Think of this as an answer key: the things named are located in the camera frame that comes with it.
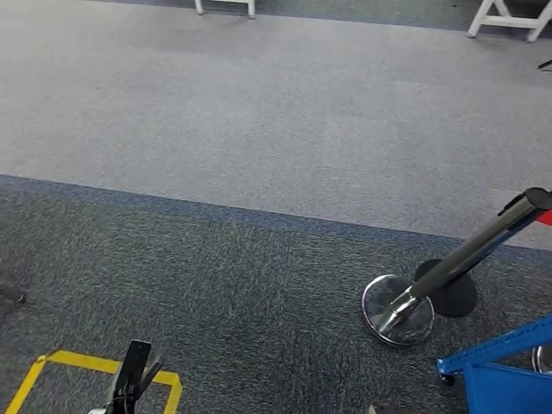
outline blue metal frame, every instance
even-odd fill
[[[550,414],[552,375],[498,364],[463,371],[470,414]]]
[[[467,366],[496,361],[510,354],[552,342],[552,314],[476,347],[436,360],[439,374],[458,373]]]

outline chrome base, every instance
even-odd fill
[[[408,290],[412,284],[411,279],[395,274],[369,283],[362,299],[366,325],[391,345],[415,345],[425,339],[431,332],[435,313],[429,298],[411,297]]]
[[[533,369],[538,373],[552,373],[552,343],[533,348]]]

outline yellow floor marking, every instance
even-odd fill
[[[42,367],[44,367],[45,363],[46,357],[44,355],[41,355],[37,358],[36,361],[31,366],[31,369],[29,370],[25,379],[23,380],[21,386],[19,387],[19,390],[16,392],[16,396],[14,397],[11,403],[8,407],[6,414],[17,414],[17,412],[21,408],[23,402],[25,401],[25,398],[26,398],[31,388],[32,388],[32,385],[35,384],[35,381],[39,378],[40,371],[42,370]]]
[[[174,375],[173,382],[171,385],[171,391],[168,393],[167,398],[167,405],[165,406],[163,414],[175,414],[178,403],[180,401],[180,394],[182,394],[182,384],[180,379],[178,378],[177,373],[170,373]]]
[[[46,362],[54,362],[57,364],[69,365],[71,367],[79,367],[85,369],[91,369],[93,371],[100,371],[102,373],[113,374],[119,369],[120,362],[106,360],[104,358],[98,358],[97,356],[77,354],[69,351],[57,351],[51,355],[41,355],[35,363],[32,364],[29,373],[23,380],[21,386],[14,397],[13,401],[8,407],[6,414],[17,414],[25,401],[31,388],[39,377],[42,367]],[[170,386],[171,391],[167,398],[167,404],[163,414],[175,414],[178,403],[180,401],[182,394],[182,384],[177,373],[169,373],[168,371],[159,371],[155,377],[153,382],[156,384],[163,384]]]
[[[54,352],[48,356],[48,360],[50,362],[57,362],[58,364],[70,365],[72,367],[101,371],[103,373],[116,373],[120,365],[119,361],[105,360],[97,356],[76,354],[69,351]]]

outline white stand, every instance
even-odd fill
[[[491,6],[495,5],[500,16],[487,16]],[[547,22],[552,19],[552,0],[549,0],[536,19],[513,17],[504,0],[483,0],[467,31],[470,38],[475,37],[482,24],[489,26],[504,26],[507,28],[530,28],[527,41],[535,41]]]
[[[199,16],[202,16],[205,13],[205,10],[203,10],[203,5],[201,3],[201,0],[195,0],[196,1],[196,10],[197,10],[197,14]],[[254,19],[255,18],[255,0],[215,0],[217,2],[230,2],[230,3],[245,3],[248,6],[248,14],[249,15],[250,19]]]

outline gray carpet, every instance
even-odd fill
[[[102,0],[113,3],[149,4],[165,7],[194,9],[193,0]],[[507,0],[513,16],[535,18],[546,5],[545,0]],[[419,28],[443,28],[467,30],[475,16],[480,0],[257,0],[260,15],[308,17],[315,19],[344,20],[349,22],[369,22],[398,24]],[[223,3],[205,0],[208,11],[225,14],[245,14],[247,6],[239,3]],[[504,29],[483,26],[483,33],[500,33],[520,36],[523,29]],[[552,35],[552,26],[546,28],[542,36]]]
[[[552,176],[547,39],[63,0],[0,37],[0,173],[460,238]]]
[[[363,288],[458,241],[5,176],[0,223],[0,275],[29,298],[0,298],[0,407],[39,354],[119,359],[141,338],[180,374],[181,413],[461,413],[464,390],[439,386],[437,356],[552,310],[551,253],[503,247],[474,270],[474,313],[395,350],[366,331]],[[21,412],[87,412],[107,381],[42,375]],[[166,392],[148,391],[139,412],[161,412]]]

